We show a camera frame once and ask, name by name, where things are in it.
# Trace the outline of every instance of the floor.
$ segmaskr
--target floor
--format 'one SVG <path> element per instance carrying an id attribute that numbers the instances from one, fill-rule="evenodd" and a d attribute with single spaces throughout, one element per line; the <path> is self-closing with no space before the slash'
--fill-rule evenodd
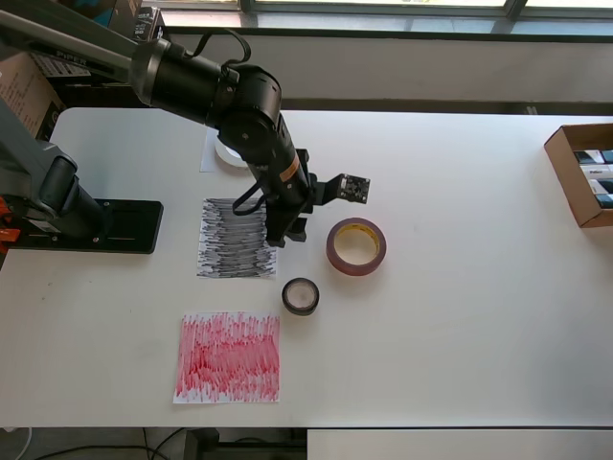
<path id="1" fill-rule="evenodd" d="M 148 428 L 149 445 L 157 447 L 174 430 L 175 428 Z M 0 460 L 14 460 L 23 449 L 27 437 L 26 428 L 20 428 L 11 433 L 0 428 Z M 87 445 L 143 446 L 143 430 L 140 428 L 35 428 L 30 447 L 21 460 L 34 460 L 47 453 Z M 185 431 L 168 441 L 162 452 L 170 460 L 181 460 L 184 445 Z M 146 460 L 146 454 L 144 450 L 85 450 L 62 455 L 57 459 Z"/>
<path id="2" fill-rule="evenodd" d="M 148 444 L 150 447 L 157 447 L 169 434 L 176 428 L 147 428 Z M 288 428 L 217 428 L 220 443 L 241 443 L 256 442 L 264 445 L 274 445 L 274 443 L 298 443 L 306 445 L 307 433 L 304 429 Z M 0 460 L 15 460 L 28 437 L 28 429 L 19 428 L 14 432 L 8 433 L 0 428 Z M 193 460 L 193 435 L 191 448 L 187 449 L 186 455 Z M 141 428 L 35 428 L 32 441 L 26 454 L 20 460 L 35 460 L 36 458 L 59 450 L 71 449 L 80 446 L 91 445 L 115 445 L 115 446 L 143 446 L 143 430 Z M 167 455 L 170 460 L 183 460 L 184 448 L 186 446 L 186 431 L 178 433 L 168 441 L 162 453 Z M 85 450 L 70 454 L 61 455 L 57 460 L 146 460 L 144 450 Z M 205 454 L 211 460 L 304 460 L 306 458 L 306 447 L 304 451 L 294 451 L 294 453 L 278 455 L 274 453 L 262 452 L 261 448 L 240 449 L 228 453 L 221 446 L 215 452 Z"/>

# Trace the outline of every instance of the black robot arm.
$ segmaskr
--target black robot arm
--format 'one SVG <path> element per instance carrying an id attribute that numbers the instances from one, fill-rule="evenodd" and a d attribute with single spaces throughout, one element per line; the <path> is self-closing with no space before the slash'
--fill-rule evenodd
<path id="1" fill-rule="evenodd" d="M 285 236 L 303 242 L 302 213 L 335 198 L 365 203 L 370 181 L 339 174 L 322 183 L 308 172 L 307 151 L 294 148 L 281 114 L 279 83 L 246 64 L 249 45 L 227 32 L 238 39 L 244 56 L 218 64 L 199 56 L 212 34 L 204 35 L 192 54 L 163 39 L 137 45 L 49 0 L 0 0 L 0 59 L 14 50 L 60 58 L 128 81 L 145 104 L 218 129 L 221 142 L 256 178 L 235 203 L 235 214 L 249 214 L 265 203 L 269 244 L 283 247 Z M 258 205 L 241 206 L 258 189 L 263 193 Z"/>
<path id="2" fill-rule="evenodd" d="M 223 65 L 163 39 L 140 45 L 130 83 L 144 103 L 218 129 L 219 140 L 242 157 L 256 178 L 235 202 L 235 214 L 249 214 L 265 203 L 268 243 L 283 247 L 285 236 L 303 242 L 307 220 L 300 218 L 302 213 L 334 198 L 366 203 L 370 181 L 340 174 L 321 183 L 308 172 L 308 153 L 295 149 L 281 114 L 279 83 L 260 67 L 242 63 L 250 50 L 239 39 L 245 57 Z M 263 193 L 258 204 L 241 207 L 257 189 Z"/>

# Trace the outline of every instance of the cardboard box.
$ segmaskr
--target cardboard box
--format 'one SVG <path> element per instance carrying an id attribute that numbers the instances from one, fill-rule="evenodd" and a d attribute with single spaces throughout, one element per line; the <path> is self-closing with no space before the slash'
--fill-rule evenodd
<path id="1" fill-rule="evenodd" d="M 51 138 L 63 105 L 28 54 L 0 61 L 0 98 L 33 137 Z"/>
<path id="2" fill-rule="evenodd" d="M 164 37 L 162 11 L 156 7 L 142 7 L 136 17 L 132 39 L 142 42 L 157 40 L 162 37 Z"/>
<path id="3" fill-rule="evenodd" d="M 59 0 L 58 3 L 130 38 L 142 0 Z"/>
<path id="4" fill-rule="evenodd" d="M 613 225 L 613 209 L 602 209 L 573 153 L 575 150 L 611 150 L 613 125 L 562 126 L 545 144 L 559 183 L 577 224 L 582 228 Z"/>

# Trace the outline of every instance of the black mounting plate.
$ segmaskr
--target black mounting plate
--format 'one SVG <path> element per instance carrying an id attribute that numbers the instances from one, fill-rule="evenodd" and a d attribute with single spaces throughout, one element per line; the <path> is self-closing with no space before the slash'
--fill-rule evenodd
<path id="1" fill-rule="evenodd" d="M 24 219 L 15 219 L 11 228 L 21 230 L 11 249 L 47 251 L 114 252 L 151 254 L 155 249 L 164 206 L 159 201 L 96 199 L 110 223 L 108 230 L 92 239 L 73 239 L 46 233 Z"/>

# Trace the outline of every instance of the white table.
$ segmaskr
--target white table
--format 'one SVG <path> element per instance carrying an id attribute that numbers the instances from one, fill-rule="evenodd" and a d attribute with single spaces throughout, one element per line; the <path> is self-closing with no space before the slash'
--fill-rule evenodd
<path id="1" fill-rule="evenodd" d="M 248 175 L 198 172 L 205 128 L 155 110 L 72 109 L 54 141 L 95 197 L 160 200 L 151 256 L 11 251 L 0 271 L 0 426 L 605 426 L 613 423 L 613 229 L 580 230 L 542 146 L 604 118 L 288 112 L 335 201 L 276 280 L 195 276 L 202 198 Z M 324 244 L 359 216 L 387 236 L 350 278 Z M 293 316 L 281 288 L 321 291 Z M 186 312 L 282 315 L 279 403 L 173 405 Z"/>

